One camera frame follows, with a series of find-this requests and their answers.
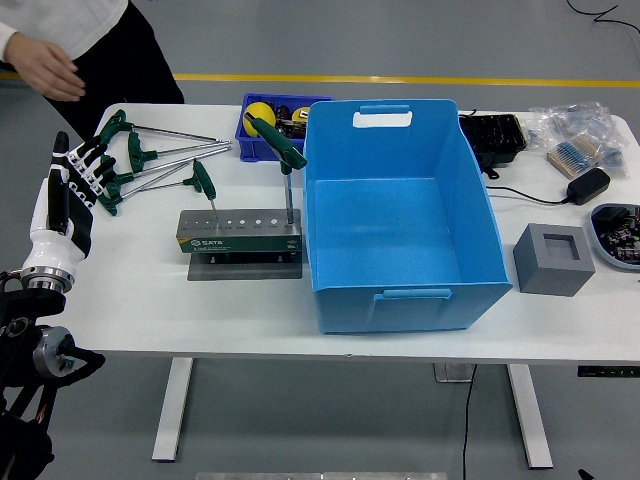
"metal base plate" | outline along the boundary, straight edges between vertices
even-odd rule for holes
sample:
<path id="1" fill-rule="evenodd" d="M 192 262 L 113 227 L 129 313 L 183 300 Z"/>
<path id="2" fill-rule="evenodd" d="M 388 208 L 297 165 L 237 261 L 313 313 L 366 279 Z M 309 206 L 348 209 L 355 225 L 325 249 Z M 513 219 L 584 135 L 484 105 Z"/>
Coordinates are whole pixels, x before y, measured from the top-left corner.
<path id="1" fill-rule="evenodd" d="M 302 278 L 301 252 L 192 253 L 187 280 L 274 280 Z"/>

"white sleeve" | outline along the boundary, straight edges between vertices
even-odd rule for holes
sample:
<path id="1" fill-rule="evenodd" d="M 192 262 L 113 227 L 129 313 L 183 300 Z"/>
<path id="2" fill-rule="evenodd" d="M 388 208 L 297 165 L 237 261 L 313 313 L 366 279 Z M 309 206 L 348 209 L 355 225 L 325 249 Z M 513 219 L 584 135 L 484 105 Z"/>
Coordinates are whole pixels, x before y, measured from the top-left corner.
<path id="1" fill-rule="evenodd" d="M 4 58 L 4 49 L 7 47 L 7 43 L 9 42 L 11 35 L 16 32 L 17 30 L 15 28 L 0 22 L 0 60 L 3 62 L 6 62 Z"/>

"blue plastic bin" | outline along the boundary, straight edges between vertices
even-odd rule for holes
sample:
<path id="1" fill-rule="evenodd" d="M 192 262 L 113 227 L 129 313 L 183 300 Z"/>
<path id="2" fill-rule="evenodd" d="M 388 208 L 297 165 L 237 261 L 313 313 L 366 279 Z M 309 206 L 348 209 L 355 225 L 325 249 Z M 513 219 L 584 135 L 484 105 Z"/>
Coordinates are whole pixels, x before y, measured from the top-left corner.
<path id="1" fill-rule="evenodd" d="M 322 333 L 465 329 L 511 288 L 454 102 L 316 103 L 305 157 Z"/>
<path id="2" fill-rule="evenodd" d="M 300 107 L 310 107 L 315 102 L 333 100 L 332 97 L 308 97 L 302 95 L 276 95 L 272 93 L 247 93 L 242 100 L 242 110 L 236 128 L 236 140 L 240 144 L 240 160 L 243 162 L 257 162 L 260 160 L 278 160 L 269 144 L 261 137 L 250 137 L 242 124 L 242 115 L 248 105 L 254 102 L 271 102 L 275 108 L 280 105 L 289 107 L 291 113 Z M 291 141 L 302 153 L 304 138 L 292 138 Z"/>

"person's hand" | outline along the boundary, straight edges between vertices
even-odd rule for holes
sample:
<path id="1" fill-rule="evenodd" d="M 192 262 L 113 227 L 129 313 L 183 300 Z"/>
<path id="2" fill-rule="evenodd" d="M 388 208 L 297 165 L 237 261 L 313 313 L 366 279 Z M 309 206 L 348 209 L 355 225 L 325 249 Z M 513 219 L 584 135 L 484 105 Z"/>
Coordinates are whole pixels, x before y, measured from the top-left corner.
<path id="1" fill-rule="evenodd" d="M 78 68 L 54 43 L 16 32 L 5 47 L 4 57 L 27 84 L 47 98 L 77 102 L 85 94 L 84 82 L 75 74 Z"/>

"yellow floor line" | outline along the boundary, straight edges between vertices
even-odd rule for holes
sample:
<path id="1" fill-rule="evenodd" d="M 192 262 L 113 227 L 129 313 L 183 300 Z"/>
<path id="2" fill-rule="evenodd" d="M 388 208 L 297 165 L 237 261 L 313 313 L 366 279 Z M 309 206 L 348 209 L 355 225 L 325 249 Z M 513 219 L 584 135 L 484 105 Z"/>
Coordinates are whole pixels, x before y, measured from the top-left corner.
<path id="1" fill-rule="evenodd" d="M 377 83 L 411 85 L 484 85 L 513 87 L 640 88 L 640 80 L 569 80 L 553 78 L 500 77 L 401 77 L 367 75 L 282 75 L 176 73 L 185 82 L 262 82 L 262 83 Z M 19 80 L 17 73 L 0 73 L 0 80 Z"/>

